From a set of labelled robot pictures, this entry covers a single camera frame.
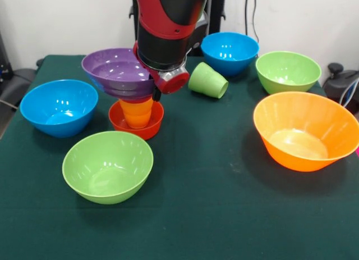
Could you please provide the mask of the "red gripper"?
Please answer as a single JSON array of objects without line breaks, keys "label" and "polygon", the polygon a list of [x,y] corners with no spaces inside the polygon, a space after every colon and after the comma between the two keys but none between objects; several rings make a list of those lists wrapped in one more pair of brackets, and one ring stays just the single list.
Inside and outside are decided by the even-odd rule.
[{"label": "red gripper", "polygon": [[160,101],[162,94],[172,94],[180,90],[189,80],[190,74],[186,70],[187,56],[176,67],[170,70],[158,70],[148,66],[141,58],[138,52],[138,43],[135,41],[133,53],[141,66],[146,69],[154,82],[152,99],[155,102]]}]

